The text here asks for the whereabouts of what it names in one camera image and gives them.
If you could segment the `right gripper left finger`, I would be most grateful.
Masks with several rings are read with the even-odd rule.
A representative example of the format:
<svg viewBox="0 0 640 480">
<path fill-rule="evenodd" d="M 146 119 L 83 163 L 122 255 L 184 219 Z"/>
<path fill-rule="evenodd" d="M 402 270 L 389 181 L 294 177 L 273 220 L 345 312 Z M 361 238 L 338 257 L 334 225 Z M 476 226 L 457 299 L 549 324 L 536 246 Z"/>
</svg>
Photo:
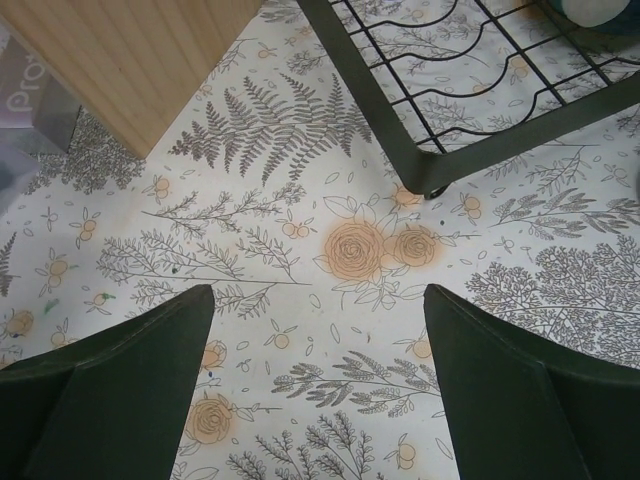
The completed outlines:
<svg viewBox="0 0 640 480">
<path fill-rule="evenodd" d="M 2 369 L 2 478 L 169 478 L 214 306 L 196 285 Z"/>
</svg>

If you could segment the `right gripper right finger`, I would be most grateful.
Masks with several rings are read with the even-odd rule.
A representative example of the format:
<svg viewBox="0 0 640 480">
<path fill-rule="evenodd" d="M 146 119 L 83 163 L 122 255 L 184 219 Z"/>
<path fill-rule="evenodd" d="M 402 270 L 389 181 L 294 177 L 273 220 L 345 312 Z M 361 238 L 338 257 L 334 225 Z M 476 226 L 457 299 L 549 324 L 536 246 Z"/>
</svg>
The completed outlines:
<svg viewBox="0 0 640 480">
<path fill-rule="evenodd" d="M 639 372 L 499 319 L 437 284 L 424 315 L 463 479 L 636 479 Z"/>
</svg>

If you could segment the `silver Protect toothpaste box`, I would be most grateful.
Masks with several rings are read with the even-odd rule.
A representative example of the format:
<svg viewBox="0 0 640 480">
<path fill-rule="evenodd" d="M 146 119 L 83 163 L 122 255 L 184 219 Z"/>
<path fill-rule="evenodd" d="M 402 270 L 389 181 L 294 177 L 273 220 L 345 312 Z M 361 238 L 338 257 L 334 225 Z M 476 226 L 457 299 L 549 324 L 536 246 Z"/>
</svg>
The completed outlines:
<svg viewBox="0 0 640 480">
<path fill-rule="evenodd" d="M 1 54 L 1 141 L 29 154 L 67 152 L 80 102 L 13 37 Z"/>
</svg>

